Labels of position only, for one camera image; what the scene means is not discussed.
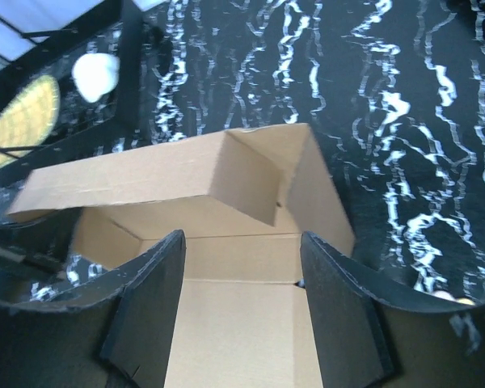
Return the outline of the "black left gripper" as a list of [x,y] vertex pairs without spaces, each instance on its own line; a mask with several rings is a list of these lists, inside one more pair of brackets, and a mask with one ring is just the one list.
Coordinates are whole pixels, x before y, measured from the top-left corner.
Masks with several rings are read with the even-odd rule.
[[0,225],[0,300],[17,302],[30,288],[63,280],[79,209]]

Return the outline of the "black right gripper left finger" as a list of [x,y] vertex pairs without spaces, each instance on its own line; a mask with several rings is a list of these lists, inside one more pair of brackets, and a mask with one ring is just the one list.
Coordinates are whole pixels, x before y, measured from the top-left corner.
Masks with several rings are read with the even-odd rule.
[[186,239],[168,234],[47,302],[0,301],[0,387],[161,387]]

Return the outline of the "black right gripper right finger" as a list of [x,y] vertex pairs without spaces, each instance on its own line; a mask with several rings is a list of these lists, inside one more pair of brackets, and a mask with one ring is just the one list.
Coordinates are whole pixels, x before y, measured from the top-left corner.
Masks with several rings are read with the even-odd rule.
[[485,387],[485,303],[410,289],[311,232],[300,251],[325,387]]

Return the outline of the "brown cardboard box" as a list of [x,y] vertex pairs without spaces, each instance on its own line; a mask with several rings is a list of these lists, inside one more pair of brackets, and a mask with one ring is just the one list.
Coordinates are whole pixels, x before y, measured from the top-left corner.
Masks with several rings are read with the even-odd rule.
[[354,234],[312,129],[228,129],[34,170],[16,221],[80,208],[74,249],[112,269],[186,237],[168,387],[319,387],[302,233]]

